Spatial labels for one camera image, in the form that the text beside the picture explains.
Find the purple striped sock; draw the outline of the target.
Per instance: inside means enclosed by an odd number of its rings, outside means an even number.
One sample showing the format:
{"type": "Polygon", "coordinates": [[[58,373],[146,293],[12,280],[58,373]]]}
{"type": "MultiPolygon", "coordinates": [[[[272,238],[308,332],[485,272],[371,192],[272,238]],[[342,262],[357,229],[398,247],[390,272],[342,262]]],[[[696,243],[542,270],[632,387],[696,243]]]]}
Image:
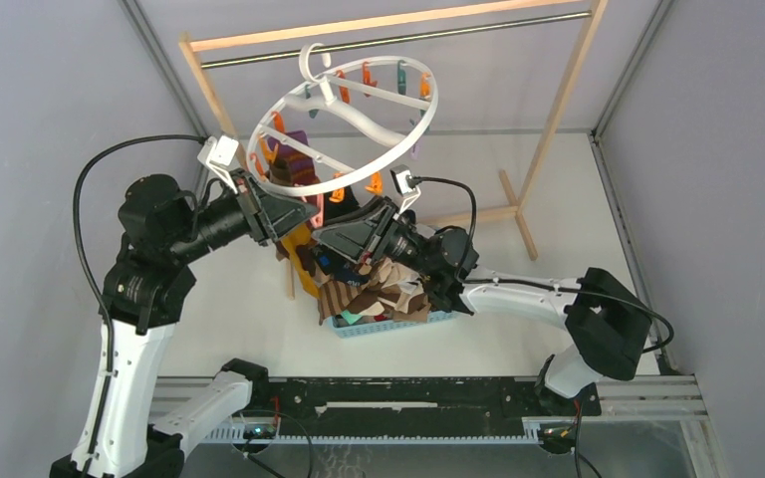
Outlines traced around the purple striped sock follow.
{"type": "Polygon", "coordinates": [[[273,183],[296,186],[320,182],[314,160],[310,156],[273,137],[267,138],[267,146],[276,151],[276,157],[269,165],[269,178],[273,183]]]}

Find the mustard yellow brown sock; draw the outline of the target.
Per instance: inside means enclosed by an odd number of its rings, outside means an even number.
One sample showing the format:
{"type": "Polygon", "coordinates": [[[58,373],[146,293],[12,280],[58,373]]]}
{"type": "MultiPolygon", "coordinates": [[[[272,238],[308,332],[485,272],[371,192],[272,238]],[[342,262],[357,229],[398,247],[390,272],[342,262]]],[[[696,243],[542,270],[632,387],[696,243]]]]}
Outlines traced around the mustard yellow brown sock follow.
{"type": "Polygon", "coordinates": [[[313,240],[309,226],[307,224],[298,226],[282,238],[280,244],[287,253],[302,289],[311,297],[318,299],[320,294],[319,286],[314,279],[315,260],[310,250],[313,240]]]}

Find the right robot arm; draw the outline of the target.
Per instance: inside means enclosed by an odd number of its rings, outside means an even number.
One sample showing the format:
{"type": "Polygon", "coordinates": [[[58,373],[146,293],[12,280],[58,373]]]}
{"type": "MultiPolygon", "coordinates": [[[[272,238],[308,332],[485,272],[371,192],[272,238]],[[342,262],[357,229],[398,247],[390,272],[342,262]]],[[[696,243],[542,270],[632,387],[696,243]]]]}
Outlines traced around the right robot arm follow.
{"type": "Polygon", "coordinates": [[[610,272],[590,268],[581,278],[538,279],[479,266],[471,236],[444,226],[426,236],[379,200],[327,221],[313,239],[354,265],[384,259],[415,272],[429,303],[444,312],[509,314],[567,333],[570,345],[548,358],[536,386],[537,404],[563,413],[588,385],[603,378],[631,381],[645,353],[652,314],[610,272]]]}

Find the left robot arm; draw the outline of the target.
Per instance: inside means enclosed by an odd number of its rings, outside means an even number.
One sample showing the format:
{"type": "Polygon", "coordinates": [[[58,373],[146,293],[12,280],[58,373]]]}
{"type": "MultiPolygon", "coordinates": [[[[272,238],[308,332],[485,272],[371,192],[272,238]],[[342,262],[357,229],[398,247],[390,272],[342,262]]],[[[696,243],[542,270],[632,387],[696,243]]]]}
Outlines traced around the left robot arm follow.
{"type": "Polygon", "coordinates": [[[316,214],[298,198],[263,190],[243,170],[199,209],[166,174],[137,180],[119,211],[120,251],[100,292],[102,352],[93,402],[71,454],[54,477],[177,477],[186,458],[222,421],[241,412],[275,418],[280,406],[264,366],[228,361],[207,388],[158,420],[149,417],[158,370],[184,301],[191,264],[249,237],[278,242],[316,214]]]}

